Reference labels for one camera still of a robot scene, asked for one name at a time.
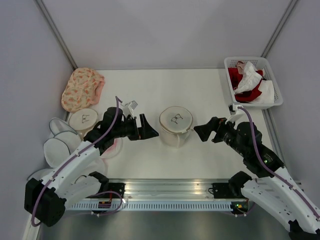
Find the white mesh laundry bag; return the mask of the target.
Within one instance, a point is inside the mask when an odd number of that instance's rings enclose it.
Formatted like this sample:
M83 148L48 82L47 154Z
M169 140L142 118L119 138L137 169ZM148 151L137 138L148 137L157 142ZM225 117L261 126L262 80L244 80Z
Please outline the white mesh laundry bag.
M182 147L192 131L192 113L182 106L170 106L160 114L158 120L161 126L161 140L168 146Z

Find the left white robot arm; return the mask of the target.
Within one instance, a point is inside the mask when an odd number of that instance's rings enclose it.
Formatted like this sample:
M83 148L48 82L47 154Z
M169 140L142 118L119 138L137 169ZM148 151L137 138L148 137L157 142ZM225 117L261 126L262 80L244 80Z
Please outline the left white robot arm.
M109 193L109 179L91 170L84 180L76 180L85 169L109 149L116 139L128 138L141 141L156 138L159 133L148 123L145 115L139 116L141 126L132 115L125 116L119 107L109 107L76 150L58 167L41 179L31 178L25 185L24 209L31 214L31 224L37 227L55 225L66 209L79 201Z

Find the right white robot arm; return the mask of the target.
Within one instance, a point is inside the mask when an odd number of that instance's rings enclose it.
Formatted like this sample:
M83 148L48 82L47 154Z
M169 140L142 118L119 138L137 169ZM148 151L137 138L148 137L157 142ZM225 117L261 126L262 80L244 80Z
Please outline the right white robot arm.
M262 143L262 134L252 120L238 125L226 118L212 117L194 127L202 142L211 133L213 143L224 142L243 158L246 168L264 181L278 197L263 190L247 173L239 171L228 181L228 192L245 197L273 216L292 240L320 238L320 209L316 207L290 176L284 163Z

